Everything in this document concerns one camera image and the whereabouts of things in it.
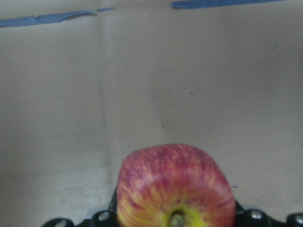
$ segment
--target screw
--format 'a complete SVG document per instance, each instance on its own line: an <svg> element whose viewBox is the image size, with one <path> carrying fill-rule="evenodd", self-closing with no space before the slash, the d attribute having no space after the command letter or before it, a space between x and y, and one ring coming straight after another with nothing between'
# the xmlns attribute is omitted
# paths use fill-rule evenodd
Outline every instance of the screw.
<svg viewBox="0 0 303 227"><path fill-rule="evenodd" d="M299 224L303 224L303 215L298 214L295 216L295 221L298 222Z"/></svg>
<svg viewBox="0 0 303 227"><path fill-rule="evenodd" d="M252 210L250 212L250 215L253 219L262 219L262 214L260 211L257 211L257 210Z"/></svg>
<svg viewBox="0 0 303 227"><path fill-rule="evenodd" d="M103 221L109 218L109 212L103 211L99 214L99 221Z"/></svg>
<svg viewBox="0 0 303 227"><path fill-rule="evenodd" d="M65 226L66 226L66 220L61 220L54 227L65 227Z"/></svg>

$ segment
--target apple stem cavity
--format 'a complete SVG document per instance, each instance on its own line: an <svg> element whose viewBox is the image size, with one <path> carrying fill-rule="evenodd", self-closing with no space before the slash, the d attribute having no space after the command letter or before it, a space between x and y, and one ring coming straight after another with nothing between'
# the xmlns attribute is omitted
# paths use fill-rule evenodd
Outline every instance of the apple stem cavity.
<svg viewBox="0 0 303 227"><path fill-rule="evenodd" d="M183 227L184 225L184 214L180 211L173 212L169 218L169 227Z"/></svg>

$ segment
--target blue painter's tape strip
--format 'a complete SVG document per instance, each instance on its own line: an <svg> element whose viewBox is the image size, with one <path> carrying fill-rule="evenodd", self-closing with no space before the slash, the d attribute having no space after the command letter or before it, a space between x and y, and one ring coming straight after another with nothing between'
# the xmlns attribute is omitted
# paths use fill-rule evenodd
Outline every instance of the blue painter's tape strip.
<svg viewBox="0 0 303 227"><path fill-rule="evenodd" d="M252 3L262 3L271 1L283 1L283 0L186 0L186 1L175 1L171 3L173 8L181 9L200 9L208 7L218 6L232 6Z"/></svg>
<svg viewBox="0 0 303 227"><path fill-rule="evenodd" d="M112 10L113 8L97 9L98 12ZM18 27L18 26L29 26L29 25L40 25L40 24L50 24L59 23L63 20L72 19L75 17L80 17L84 15L93 15L96 12L93 10L85 10L70 13L57 13L40 15L37 17L20 17L13 19L0 20L0 27Z"/></svg>

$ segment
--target beige surface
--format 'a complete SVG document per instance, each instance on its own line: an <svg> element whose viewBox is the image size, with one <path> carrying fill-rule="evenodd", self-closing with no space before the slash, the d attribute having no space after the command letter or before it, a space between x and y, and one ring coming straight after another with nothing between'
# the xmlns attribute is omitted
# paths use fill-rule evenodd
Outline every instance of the beige surface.
<svg viewBox="0 0 303 227"><path fill-rule="evenodd" d="M0 225L78 223L128 153L170 142L210 153L240 203L302 211L302 1L2 1L0 15L111 6L0 28Z"/></svg>

